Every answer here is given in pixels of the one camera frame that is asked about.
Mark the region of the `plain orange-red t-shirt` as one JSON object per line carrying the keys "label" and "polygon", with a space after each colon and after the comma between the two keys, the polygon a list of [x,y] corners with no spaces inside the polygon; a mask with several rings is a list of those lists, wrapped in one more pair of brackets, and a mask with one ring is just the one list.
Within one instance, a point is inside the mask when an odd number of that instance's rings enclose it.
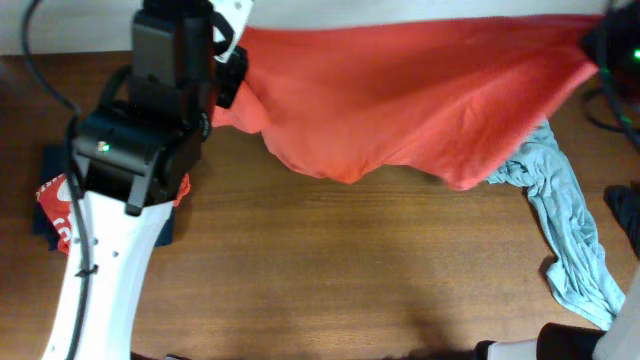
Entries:
{"label": "plain orange-red t-shirt", "polygon": [[260,134],[289,169],[351,184],[408,166],[467,190],[594,75],[587,15],[246,30],[249,70],[215,126]]}

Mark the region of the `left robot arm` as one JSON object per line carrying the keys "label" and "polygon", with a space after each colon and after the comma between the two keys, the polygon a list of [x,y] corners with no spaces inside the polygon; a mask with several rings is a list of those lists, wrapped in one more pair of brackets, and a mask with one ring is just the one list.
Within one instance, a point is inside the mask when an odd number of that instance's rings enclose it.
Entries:
{"label": "left robot arm", "polygon": [[128,359],[157,238],[198,162],[215,107],[248,68],[239,40],[252,3],[146,1],[128,65],[65,137],[72,236],[44,357]]}

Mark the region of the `light blue crumpled shirt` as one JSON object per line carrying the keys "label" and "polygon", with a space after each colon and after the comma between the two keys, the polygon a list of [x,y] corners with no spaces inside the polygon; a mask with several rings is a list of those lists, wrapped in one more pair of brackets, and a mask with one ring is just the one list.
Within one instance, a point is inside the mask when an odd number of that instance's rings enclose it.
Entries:
{"label": "light blue crumpled shirt", "polygon": [[525,190],[556,260],[545,276],[553,298],[567,310],[608,330],[625,301],[610,274],[596,222],[547,120],[488,178]]}

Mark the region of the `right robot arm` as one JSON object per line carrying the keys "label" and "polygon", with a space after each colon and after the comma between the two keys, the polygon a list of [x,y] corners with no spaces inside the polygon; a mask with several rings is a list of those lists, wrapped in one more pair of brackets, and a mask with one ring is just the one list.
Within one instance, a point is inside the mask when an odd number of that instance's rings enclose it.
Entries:
{"label": "right robot arm", "polygon": [[[582,40],[599,69],[600,92],[617,120],[615,131],[633,145],[639,131],[623,112],[618,94],[622,76],[639,78],[639,4],[607,8],[601,23]],[[539,126],[515,154],[489,177],[492,183],[522,187],[538,212],[557,259],[546,272],[551,293],[566,309],[586,317],[593,328],[548,323],[531,340],[482,341],[479,360],[636,359],[639,356],[639,282],[621,291],[605,264],[595,220],[587,210],[577,178],[548,123]]]}

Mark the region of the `folded red soccer shirt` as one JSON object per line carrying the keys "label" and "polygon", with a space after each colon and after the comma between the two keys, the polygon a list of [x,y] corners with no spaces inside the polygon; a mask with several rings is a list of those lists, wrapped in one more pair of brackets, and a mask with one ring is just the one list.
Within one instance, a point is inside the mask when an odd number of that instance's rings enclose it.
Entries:
{"label": "folded red soccer shirt", "polygon": [[[179,188],[174,207],[191,190],[189,175],[185,175]],[[71,197],[67,185],[66,176],[60,174],[42,185],[35,194],[36,201],[46,220],[35,222],[45,228],[45,237],[49,242],[50,250],[58,250],[63,254],[69,253],[72,238]],[[155,243],[155,247],[168,246],[173,242],[175,214],[172,210],[169,220],[162,228]]]}

